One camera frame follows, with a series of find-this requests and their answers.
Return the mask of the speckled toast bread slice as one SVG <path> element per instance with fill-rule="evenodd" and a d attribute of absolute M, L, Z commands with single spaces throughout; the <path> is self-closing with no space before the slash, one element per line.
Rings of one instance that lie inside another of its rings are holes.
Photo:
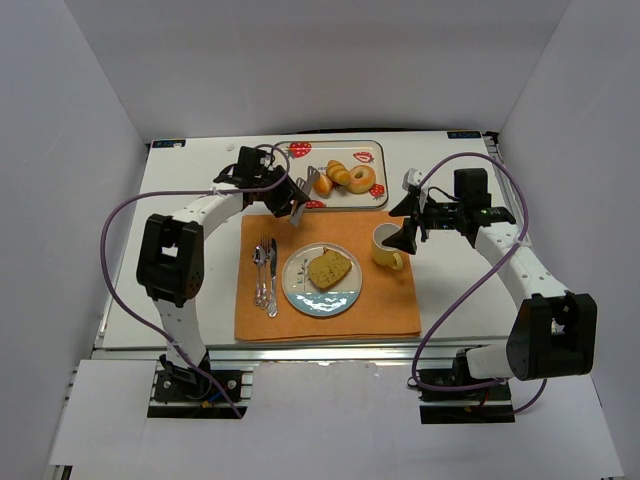
<path fill-rule="evenodd" d="M 308 279 L 316 289 L 327 291 L 340 283 L 351 269 L 352 262 L 347 256 L 324 247 L 322 254 L 309 262 Z"/>

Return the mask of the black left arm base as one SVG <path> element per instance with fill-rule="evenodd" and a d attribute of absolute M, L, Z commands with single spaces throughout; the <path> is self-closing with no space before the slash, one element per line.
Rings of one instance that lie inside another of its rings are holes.
<path fill-rule="evenodd" d="M 213 362 L 211 376 L 196 384 L 174 379 L 159 361 L 147 408 L 149 419 L 239 420 L 247 411 L 253 384 L 251 365 Z"/>

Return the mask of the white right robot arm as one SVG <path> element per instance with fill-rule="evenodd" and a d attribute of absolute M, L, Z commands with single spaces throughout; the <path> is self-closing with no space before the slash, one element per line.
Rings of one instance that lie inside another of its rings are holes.
<path fill-rule="evenodd" d="M 466 350 L 458 366 L 457 386 L 481 381 L 546 379 L 585 375 L 593 367 L 597 305 L 555 279 L 520 239 L 512 213 L 495 206 L 482 168 L 458 169 L 454 195 L 437 202 L 409 169 L 405 197 L 390 212 L 403 220 L 384 246 L 413 255 L 433 230 L 455 230 L 497 270 L 518 313 L 505 343 Z"/>

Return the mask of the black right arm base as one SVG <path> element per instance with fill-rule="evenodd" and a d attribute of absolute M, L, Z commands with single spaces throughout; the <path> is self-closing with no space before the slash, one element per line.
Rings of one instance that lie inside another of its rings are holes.
<path fill-rule="evenodd" d="M 437 387 L 477 386 L 487 379 L 471 377 L 465 357 L 467 349 L 459 350 L 452 366 L 423 368 L 418 379 Z M 423 425 L 471 425 L 514 423 L 511 391 L 507 384 L 460 392 L 432 391 L 419 386 L 413 378 L 407 387 L 419 393 L 420 421 Z"/>

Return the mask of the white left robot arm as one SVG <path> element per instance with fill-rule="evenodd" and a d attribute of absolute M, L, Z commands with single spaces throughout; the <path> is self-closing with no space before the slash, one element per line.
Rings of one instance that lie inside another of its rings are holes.
<path fill-rule="evenodd" d="M 205 240 L 231 217 L 256 202 L 276 218 L 297 224 L 319 178 L 313 167 L 294 180 L 275 155 L 243 147 L 236 163 L 214 178 L 211 190 L 171 215 L 151 215 L 144 227 L 136 280 L 152 299 L 170 336 L 164 369 L 189 384 L 209 368 L 197 319 L 195 297 L 205 274 Z"/>

